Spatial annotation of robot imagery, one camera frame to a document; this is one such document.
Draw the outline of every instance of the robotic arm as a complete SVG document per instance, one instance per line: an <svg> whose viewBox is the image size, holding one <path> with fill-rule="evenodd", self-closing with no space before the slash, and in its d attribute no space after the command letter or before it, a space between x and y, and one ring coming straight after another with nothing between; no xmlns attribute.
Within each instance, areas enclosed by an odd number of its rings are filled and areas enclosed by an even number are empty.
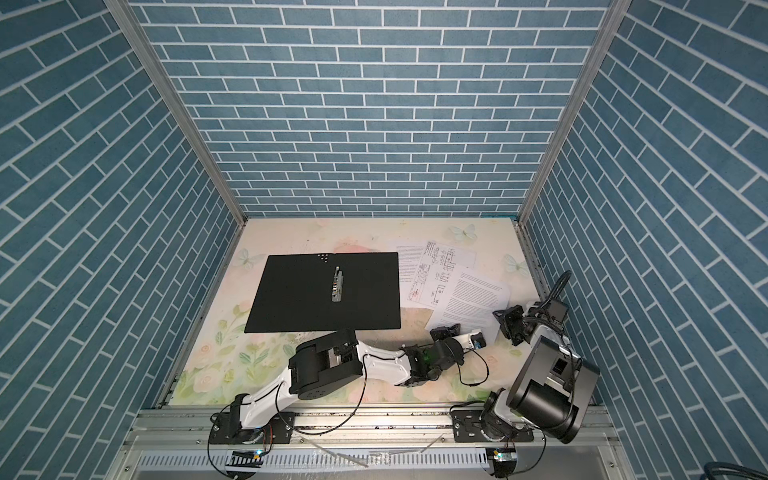
<svg viewBox="0 0 768 480"><path fill-rule="evenodd" d="M484 346L479 329L437 338L431 346L404 346L396 351L366 345L351 329L329 333L299 345L286 369L261 390L237 396L242 405L233 407L233 412L240 413L237 430L259 429L277 414L275 405L282 411L298 399L326 396L362 376L363 370L368 378L393 385L423 385L437 380L455 363L463 365L465 350Z"/></svg>

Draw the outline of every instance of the blue brick wallpaper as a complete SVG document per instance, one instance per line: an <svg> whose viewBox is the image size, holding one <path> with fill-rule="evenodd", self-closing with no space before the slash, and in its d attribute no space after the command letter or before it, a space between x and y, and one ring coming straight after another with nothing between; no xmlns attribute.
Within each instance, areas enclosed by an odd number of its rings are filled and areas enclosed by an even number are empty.
<svg viewBox="0 0 768 480"><path fill-rule="evenodd" d="M235 225L101 0L0 12L0 478L91 478Z"/></svg>
<svg viewBox="0 0 768 480"><path fill-rule="evenodd" d="M252 217L516 214L609 0L131 2Z"/></svg>
<svg viewBox="0 0 768 480"><path fill-rule="evenodd" d="M768 466L767 25L634 0L531 217L642 478Z"/></svg>

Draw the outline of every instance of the paper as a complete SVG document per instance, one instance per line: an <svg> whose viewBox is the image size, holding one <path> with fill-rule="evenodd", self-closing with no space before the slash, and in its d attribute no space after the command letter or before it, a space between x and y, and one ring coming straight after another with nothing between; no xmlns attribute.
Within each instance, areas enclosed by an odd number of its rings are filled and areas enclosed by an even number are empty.
<svg viewBox="0 0 768 480"><path fill-rule="evenodd" d="M411 283L419 269L426 242L398 242L391 247L392 252L397 252L397 267L400 275L400 307L425 308L424 305L409 300Z"/></svg>
<svg viewBox="0 0 768 480"><path fill-rule="evenodd" d="M457 266L475 268L475 252L427 242L414 272L408 300L435 308Z"/></svg>
<svg viewBox="0 0 768 480"><path fill-rule="evenodd" d="M461 334L481 329L485 342L493 345L498 335L494 310L504 310L509 302L509 286L457 266L432 312L425 330L461 323Z"/></svg>

